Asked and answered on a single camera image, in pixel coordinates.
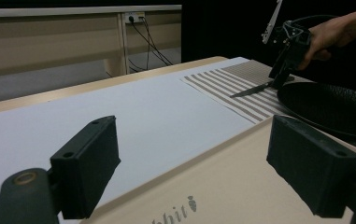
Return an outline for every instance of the logo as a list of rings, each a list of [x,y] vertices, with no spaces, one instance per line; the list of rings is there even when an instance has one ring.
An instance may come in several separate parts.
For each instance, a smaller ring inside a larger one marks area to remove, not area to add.
[[[181,207],[173,206],[172,214],[164,213],[161,221],[153,219],[151,224],[176,224],[186,219],[189,213],[195,213],[197,211],[197,202],[193,196],[189,196],[187,199],[187,204],[183,204]]]

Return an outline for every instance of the striped mat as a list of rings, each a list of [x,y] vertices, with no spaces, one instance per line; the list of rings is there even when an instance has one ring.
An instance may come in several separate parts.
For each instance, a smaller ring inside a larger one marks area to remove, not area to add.
[[[279,103],[277,91],[267,88],[245,97],[230,98],[230,95],[270,81],[271,78],[268,77],[270,71],[271,67],[251,60],[246,63],[189,75],[181,80],[256,124],[273,115],[290,115]],[[293,82],[309,81],[302,77],[293,77]],[[346,142],[356,146],[356,141],[346,140]]]

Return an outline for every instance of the power outlet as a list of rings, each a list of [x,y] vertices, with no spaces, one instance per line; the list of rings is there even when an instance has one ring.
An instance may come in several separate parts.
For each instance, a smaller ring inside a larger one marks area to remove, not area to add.
[[[131,23],[130,18],[134,22],[143,22],[141,18],[145,18],[145,12],[125,12],[125,23]]]

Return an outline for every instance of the electrical cord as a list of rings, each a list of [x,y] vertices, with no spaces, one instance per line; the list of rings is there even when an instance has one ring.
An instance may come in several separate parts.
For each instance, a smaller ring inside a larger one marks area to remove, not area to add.
[[[134,64],[134,63],[131,61],[131,59],[128,59],[128,61],[129,61],[135,68],[139,69],[140,71],[147,71],[147,70],[149,70],[148,68],[141,68],[141,67],[139,67],[139,66],[136,66],[136,64]],[[138,72],[138,70],[134,69],[133,67],[130,66],[130,68],[131,68],[132,70]]]
[[[313,15],[313,16],[302,17],[294,21],[284,21],[282,24],[282,29],[285,31],[285,34],[289,39],[293,39],[296,36],[302,34],[304,29],[307,29],[303,25],[300,25],[299,22],[319,20],[319,19],[330,20],[335,17],[336,16],[333,15]]]
[[[148,22],[146,21],[146,19],[145,19],[144,17],[142,17],[142,21],[143,21],[144,24],[145,24],[145,27],[146,27],[146,30],[147,30],[147,32],[148,32],[148,36],[149,36],[149,38],[150,38],[150,40],[151,40],[151,43],[152,43],[152,45],[155,47],[155,43],[154,43],[154,41],[153,41],[153,39],[152,39],[152,37],[151,37],[151,35],[150,35],[150,29],[149,29]],[[160,57],[165,58],[165,59],[169,62],[169,60],[168,60],[158,49],[156,49],[156,50],[157,50],[158,54],[160,55]]]
[[[169,60],[167,60],[167,58],[157,49],[157,47],[155,47],[154,41],[152,41],[152,37],[151,37],[151,35],[150,35],[150,30],[149,30],[148,24],[146,23],[146,20],[144,20],[144,18],[142,18],[142,20],[143,20],[144,23],[145,23],[145,27],[146,27],[146,30],[147,30],[147,32],[148,32],[148,35],[149,35],[149,37],[150,37],[150,40],[151,40],[152,44],[151,44],[150,41],[149,41],[146,37],[144,37],[144,36],[142,35],[142,33],[136,28],[136,26],[135,26],[135,24],[134,24],[134,21],[133,21],[133,18],[132,18],[132,19],[130,18],[130,22],[131,22],[131,24],[133,25],[133,27],[135,28],[135,30],[146,40],[146,42],[147,42],[154,50],[157,51],[158,54],[156,54],[154,51],[152,51],[152,53],[153,53],[158,59],[160,59],[163,63],[165,63],[165,65],[167,65],[167,66],[168,66],[168,65],[172,65],[172,63],[169,62]]]

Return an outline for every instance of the cutting knife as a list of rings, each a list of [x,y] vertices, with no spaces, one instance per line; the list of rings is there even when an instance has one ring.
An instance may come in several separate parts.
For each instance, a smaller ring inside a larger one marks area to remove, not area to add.
[[[288,79],[286,79],[286,81],[293,81],[294,77],[288,77]],[[235,98],[235,97],[240,97],[240,96],[246,96],[246,95],[251,95],[253,93],[259,92],[259,91],[263,91],[265,88],[270,87],[271,84],[273,84],[274,80],[265,82],[264,84],[257,86],[257,87],[253,87],[244,91],[241,91],[239,93],[236,93],[234,95],[231,95],[230,98]]]

